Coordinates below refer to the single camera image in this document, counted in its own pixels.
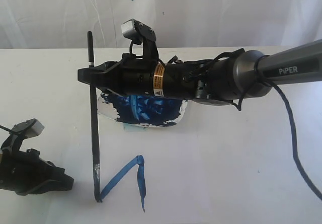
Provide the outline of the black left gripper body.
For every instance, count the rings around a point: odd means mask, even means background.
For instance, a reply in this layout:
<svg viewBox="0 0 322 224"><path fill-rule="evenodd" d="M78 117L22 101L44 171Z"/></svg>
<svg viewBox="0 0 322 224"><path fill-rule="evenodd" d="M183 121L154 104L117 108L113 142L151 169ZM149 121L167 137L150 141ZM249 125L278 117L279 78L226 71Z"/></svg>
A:
<svg viewBox="0 0 322 224"><path fill-rule="evenodd" d="M1 153L1 190L17 195L37 195L52 190L50 183L54 164L40 158L40 152L29 149L11 154Z"/></svg>

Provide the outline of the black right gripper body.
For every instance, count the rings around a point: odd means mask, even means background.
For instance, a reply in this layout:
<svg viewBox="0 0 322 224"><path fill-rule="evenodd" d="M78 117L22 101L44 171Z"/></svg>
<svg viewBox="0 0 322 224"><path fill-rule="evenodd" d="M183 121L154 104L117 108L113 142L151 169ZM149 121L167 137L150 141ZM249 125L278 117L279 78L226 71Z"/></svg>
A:
<svg viewBox="0 0 322 224"><path fill-rule="evenodd" d="M157 60L124 53L118 67L118 94L192 100L195 98L196 83L184 81L188 69L184 63L162 66Z"/></svg>

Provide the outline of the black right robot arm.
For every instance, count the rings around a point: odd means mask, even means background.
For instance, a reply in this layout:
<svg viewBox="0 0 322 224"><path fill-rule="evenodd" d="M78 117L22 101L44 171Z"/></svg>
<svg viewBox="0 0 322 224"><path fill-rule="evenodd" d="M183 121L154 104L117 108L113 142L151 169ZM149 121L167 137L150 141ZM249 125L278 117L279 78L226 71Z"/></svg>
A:
<svg viewBox="0 0 322 224"><path fill-rule="evenodd" d="M162 64L158 59L124 54L77 71L79 82L118 96L154 96L229 105L239 98L258 98L273 85L321 80L321 41L273 55L238 49L214 59Z"/></svg>

